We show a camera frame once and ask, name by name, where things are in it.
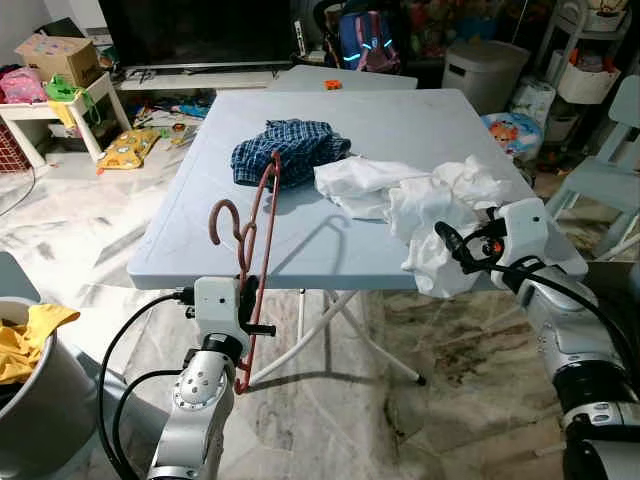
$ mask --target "red basket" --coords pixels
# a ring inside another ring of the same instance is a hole
[[[31,165],[7,126],[0,122],[0,173],[27,170]]]

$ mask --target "green toy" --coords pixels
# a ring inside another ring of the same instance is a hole
[[[45,85],[44,90],[47,92],[48,97],[56,102],[73,102],[78,92],[80,92],[84,99],[84,104],[87,107],[87,111],[89,112],[89,118],[91,118],[91,121],[96,125],[102,122],[100,112],[98,111],[93,98],[91,98],[91,95],[89,95],[84,88],[70,85],[62,75],[58,75],[56,73],[51,77],[51,81]]]

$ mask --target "black cable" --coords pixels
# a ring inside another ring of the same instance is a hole
[[[116,333],[115,337],[113,337],[113,340],[111,340],[111,343],[107,347],[107,351],[104,354],[104,358],[102,359],[100,375],[98,376],[98,434],[100,436],[102,448],[104,448],[109,462],[111,463],[111,465],[113,465],[113,468],[123,480],[138,480],[138,477],[128,464],[123,464],[120,462],[115,452],[113,451],[111,444],[109,443],[109,438],[107,437],[107,430],[104,423],[104,379],[107,374],[107,364],[109,363],[111,353],[113,352],[120,338],[122,338],[127,329],[133,324],[133,322],[138,319],[138,317],[140,317],[140,315],[142,315],[144,312],[157,305],[158,303],[164,302],[166,300],[180,299],[180,296],[181,292],[162,295],[161,297],[150,301],[145,306],[140,308],[140,310],[134,313],[133,316],[129,320],[127,320],[127,322],[122,326],[118,333]]]
[[[541,277],[539,275],[535,275],[530,272],[526,272],[523,270],[518,270],[511,267],[505,267],[503,265],[494,265],[491,263],[486,263],[483,261],[475,260],[475,259],[464,259],[460,263],[467,264],[470,267],[480,268],[482,270],[494,270],[496,272],[508,273],[512,275],[517,275],[527,280],[531,280],[532,282],[540,283],[541,285],[546,285],[547,287],[553,288],[557,292],[566,295],[567,297],[575,300],[577,303],[582,305],[584,308],[593,313],[598,320],[604,325],[604,327],[609,332],[611,339],[614,344],[617,344],[617,347],[621,350],[620,356],[622,357],[622,362],[629,371],[631,385],[636,395],[639,395],[640,392],[640,379],[638,374],[637,365],[634,362],[634,354],[631,344],[629,343],[629,339],[624,334],[624,332],[620,329],[620,327],[613,321],[611,321],[602,311],[589,300],[584,298],[582,295],[574,292],[573,290],[561,285],[559,283],[554,282],[553,280],[549,280],[547,278]]]
[[[33,167],[31,167],[31,175],[33,176],[33,180],[31,182],[31,186],[29,187],[29,190],[27,190],[27,193],[25,193],[22,197],[20,197],[20,200],[15,202],[9,208],[7,208],[6,210],[3,210],[2,212],[0,212],[0,217],[3,216],[6,213],[9,213],[11,210],[13,210],[18,205],[20,205],[24,201],[24,199],[27,198],[29,196],[29,194],[33,191],[34,187],[36,186],[36,170]]]
[[[129,385],[125,389],[122,397],[120,397],[118,406],[116,407],[116,412],[113,415],[113,422],[111,425],[111,438],[113,439],[113,448],[121,464],[131,468],[129,461],[124,454],[124,450],[122,449],[122,443],[120,442],[120,418],[122,417],[122,411],[124,410],[124,404],[127,401],[127,398],[140,383],[149,378],[160,377],[164,375],[180,375],[180,373],[182,373],[182,370],[155,370],[153,372],[147,372],[144,375],[136,378],[133,382],[131,382],[131,385]]]

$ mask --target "white towel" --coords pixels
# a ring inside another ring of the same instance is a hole
[[[384,219],[391,234],[409,246],[401,268],[413,272],[421,293],[450,297],[471,288],[478,274],[465,275],[433,230],[439,220],[470,233],[476,209],[498,206],[511,182],[495,180],[471,155],[432,173],[399,162],[353,156],[314,168],[316,189],[352,218]]]

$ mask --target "yellow cloth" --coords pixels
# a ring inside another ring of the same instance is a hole
[[[160,134],[151,128],[128,130],[116,138],[98,157],[98,169],[138,168],[144,163]]]
[[[79,316],[70,308],[45,304],[29,307],[26,325],[5,326],[0,319],[0,385],[26,382],[47,337]]]
[[[58,118],[65,128],[73,128],[76,126],[76,120],[67,108],[68,102],[56,102],[55,100],[49,100],[47,103],[49,104],[49,108],[53,110],[53,113],[58,115]]]

